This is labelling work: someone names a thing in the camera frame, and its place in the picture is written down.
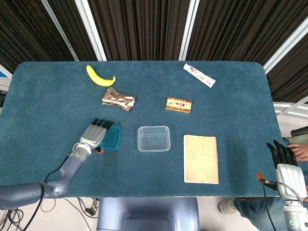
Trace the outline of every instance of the blue plastic container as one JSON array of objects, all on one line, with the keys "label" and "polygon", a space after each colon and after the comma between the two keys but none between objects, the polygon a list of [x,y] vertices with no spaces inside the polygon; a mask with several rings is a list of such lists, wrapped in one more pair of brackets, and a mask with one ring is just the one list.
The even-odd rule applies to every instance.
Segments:
[{"label": "blue plastic container", "polygon": [[117,150],[120,146],[121,133],[121,128],[117,126],[111,126],[101,142],[101,148]]}]

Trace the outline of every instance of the beige notebook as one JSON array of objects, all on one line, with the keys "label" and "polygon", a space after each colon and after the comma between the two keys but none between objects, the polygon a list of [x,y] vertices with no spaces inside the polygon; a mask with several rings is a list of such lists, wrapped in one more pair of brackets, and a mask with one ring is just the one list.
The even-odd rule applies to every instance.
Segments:
[{"label": "beige notebook", "polygon": [[216,137],[184,136],[184,182],[219,184]]}]

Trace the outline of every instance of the banana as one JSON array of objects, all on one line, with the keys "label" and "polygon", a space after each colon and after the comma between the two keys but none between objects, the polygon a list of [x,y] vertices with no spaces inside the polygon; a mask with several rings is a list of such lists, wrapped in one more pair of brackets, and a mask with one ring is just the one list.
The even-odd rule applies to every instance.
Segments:
[{"label": "banana", "polygon": [[115,76],[113,79],[104,79],[104,78],[99,77],[90,65],[87,65],[87,73],[92,79],[92,81],[100,86],[108,87],[108,86],[113,85],[114,82],[116,81]]}]

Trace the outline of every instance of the toothpaste tube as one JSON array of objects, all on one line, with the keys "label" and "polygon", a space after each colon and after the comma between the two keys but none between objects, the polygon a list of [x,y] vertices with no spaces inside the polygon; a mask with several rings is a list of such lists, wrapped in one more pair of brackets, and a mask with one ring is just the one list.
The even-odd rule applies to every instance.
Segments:
[{"label": "toothpaste tube", "polygon": [[200,80],[201,82],[203,82],[205,85],[207,85],[210,88],[212,88],[212,86],[216,82],[216,80],[202,73],[201,71],[194,68],[193,66],[189,66],[188,64],[185,64],[183,68],[184,70],[188,71],[190,74],[195,76],[198,80]]}]

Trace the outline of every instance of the white floor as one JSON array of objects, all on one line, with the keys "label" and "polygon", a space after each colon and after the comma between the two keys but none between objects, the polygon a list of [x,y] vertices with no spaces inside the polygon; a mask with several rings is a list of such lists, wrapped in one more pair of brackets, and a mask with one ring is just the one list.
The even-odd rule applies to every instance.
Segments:
[{"label": "white floor", "polygon": [[[290,136],[290,131],[293,129],[308,126],[308,119],[299,118],[290,115],[282,115],[278,117],[278,122],[282,136]],[[77,208],[79,207],[77,198],[68,198]],[[232,215],[223,215],[217,210],[217,203],[221,200],[221,197],[199,197],[199,214],[200,225],[202,231],[257,231],[257,229],[249,222],[249,220],[242,218],[239,213]],[[92,199],[83,198],[86,205],[90,207]],[[47,199],[43,202],[42,208],[49,210],[53,207],[54,200]],[[37,204],[20,207],[23,210],[25,216],[21,221],[20,226],[25,227],[26,223],[32,216]],[[87,222],[92,231],[96,228],[96,219],[86,217]],[[56,206],[53,211],[45,213],[41,210],[38,211],[34,220],[32,221],[29,231],[88,231],[88,227],[81,217],[80,213],[73,208],[64,199],[57,199]]]}]

